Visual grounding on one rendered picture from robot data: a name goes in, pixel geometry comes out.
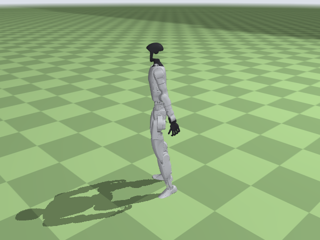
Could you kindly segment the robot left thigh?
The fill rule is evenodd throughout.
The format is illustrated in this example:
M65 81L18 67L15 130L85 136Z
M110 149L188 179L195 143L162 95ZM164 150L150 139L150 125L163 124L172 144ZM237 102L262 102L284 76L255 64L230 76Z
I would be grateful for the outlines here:
M162 115L157 115L157 119L153 120L151 127L151 144L157 159L162 163L163 155L168 154L164 152L164 136L161 131L166 129L166 120Z

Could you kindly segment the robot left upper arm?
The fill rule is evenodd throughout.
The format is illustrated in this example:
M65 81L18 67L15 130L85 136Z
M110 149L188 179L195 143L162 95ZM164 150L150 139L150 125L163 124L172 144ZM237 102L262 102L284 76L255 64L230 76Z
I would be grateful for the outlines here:
M158 89L161 91L161 94L158 96L158 99L159 99L161 102L163 102L163 101L162 101L162 95L163 95L163 94L166 94L167 96L169 96L168 90L167 90L167 86L166 86L166 83L165 83L165 75L164 75L164 72L163 72L163 70L161 70L160 68L155 69L155 70L153 71L153 76L154 76L154 79L156 80Z

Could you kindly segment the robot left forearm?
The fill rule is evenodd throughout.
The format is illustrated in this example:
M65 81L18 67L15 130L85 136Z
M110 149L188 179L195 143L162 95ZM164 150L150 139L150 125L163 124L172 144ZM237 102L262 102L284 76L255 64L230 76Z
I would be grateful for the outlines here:
M171 106L171 100L170 98L168 97L167 94L163 94L161 96L161 99L163 101L163 107L166 111L166 115L168 116L168 118L170 118L171 122L175 121L176 120L176 117L174 115L174 111L172 110L172 106Z

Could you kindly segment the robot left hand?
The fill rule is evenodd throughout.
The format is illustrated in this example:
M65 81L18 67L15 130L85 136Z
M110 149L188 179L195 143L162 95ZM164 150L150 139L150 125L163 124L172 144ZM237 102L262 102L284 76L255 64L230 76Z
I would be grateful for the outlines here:
M168 117L168 120L169 120L169 123L170 123L170 130L168 132L168 135L172 131L172 135L171 136L175 136L176 134L178 134L178 132L180 132L179 125L176 123L177 120L171 122L171 119L169 117Z

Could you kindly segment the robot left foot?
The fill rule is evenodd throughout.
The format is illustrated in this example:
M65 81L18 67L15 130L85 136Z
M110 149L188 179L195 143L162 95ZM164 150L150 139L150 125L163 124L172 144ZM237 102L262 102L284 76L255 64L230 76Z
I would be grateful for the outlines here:
M177 187L175 185L172 185L172 189L169 190L166 188L161 194L158 195L158 197L160 199L169 197L171 194L175 193L177 190L178 190Z

